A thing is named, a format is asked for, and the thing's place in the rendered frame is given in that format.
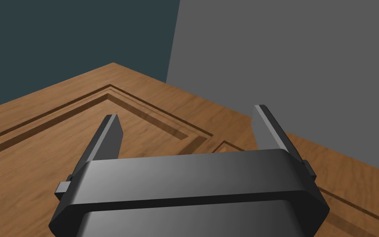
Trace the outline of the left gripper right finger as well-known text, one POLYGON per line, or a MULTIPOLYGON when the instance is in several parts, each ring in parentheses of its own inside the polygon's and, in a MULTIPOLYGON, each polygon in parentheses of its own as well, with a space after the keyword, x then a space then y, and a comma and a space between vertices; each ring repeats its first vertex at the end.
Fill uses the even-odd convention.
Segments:
POLYGON ((317 175, 307 160, 301 158, 298 150, 290 141, 266 105, 255 105, 252 113, 252 131, 259 150, 283 149, 302 163, 313 180, 317 175))

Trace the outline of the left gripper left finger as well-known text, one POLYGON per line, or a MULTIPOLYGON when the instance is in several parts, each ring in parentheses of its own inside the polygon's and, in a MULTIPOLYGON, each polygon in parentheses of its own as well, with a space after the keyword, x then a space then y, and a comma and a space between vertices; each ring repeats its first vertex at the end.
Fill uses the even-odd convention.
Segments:
POLYGON ((98 130, 92 137, 83 155, 80 157, 73 172, 67 177, 66 181, 59 183, 54 194, 61 200, 67 191, 73 177, 80 169, 91 160, 111 160, 117 159, 123 138, 123 130, 118 115, 106 115, 101 122, 98 130))

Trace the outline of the brown wooden panelled door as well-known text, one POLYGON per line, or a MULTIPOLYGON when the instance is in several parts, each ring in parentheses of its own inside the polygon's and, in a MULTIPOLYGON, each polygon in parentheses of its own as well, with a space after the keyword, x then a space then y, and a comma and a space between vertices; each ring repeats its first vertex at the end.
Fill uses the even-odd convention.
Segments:
MULTIPOLYGON (((53 237, 54 191, 108 114, 121 158, 257 148, 251 118, 111 63, 0 105, 0 237, 53 237)), ((379 237, 379 169, 288 134, 330 213, 316 237, 379 237)))

